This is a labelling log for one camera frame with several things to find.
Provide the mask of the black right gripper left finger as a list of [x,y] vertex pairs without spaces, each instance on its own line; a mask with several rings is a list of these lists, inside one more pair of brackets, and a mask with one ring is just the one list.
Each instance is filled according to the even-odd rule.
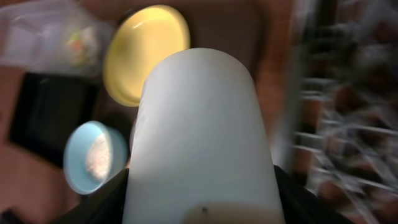
[[56,224],[122,224],[129,169],[123,169]]

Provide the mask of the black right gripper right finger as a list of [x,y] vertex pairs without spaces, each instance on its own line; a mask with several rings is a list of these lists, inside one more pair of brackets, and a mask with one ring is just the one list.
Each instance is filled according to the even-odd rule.
[[279,196],[287,224],[353,224],[274,165]]

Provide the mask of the pale green cup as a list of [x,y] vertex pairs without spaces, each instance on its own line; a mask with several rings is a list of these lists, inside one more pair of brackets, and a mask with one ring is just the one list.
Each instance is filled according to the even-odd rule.
[[189,49],[148,76],[124,223],[283,223],[252,78],[234,57]]

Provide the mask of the green snack wrapper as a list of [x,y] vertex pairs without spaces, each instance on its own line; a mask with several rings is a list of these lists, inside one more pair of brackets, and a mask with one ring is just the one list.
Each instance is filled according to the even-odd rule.
[[94,27],[86,27],[71,34],[66,43],[66,56],[74,66],[89,66],[97,62],[100,43]]

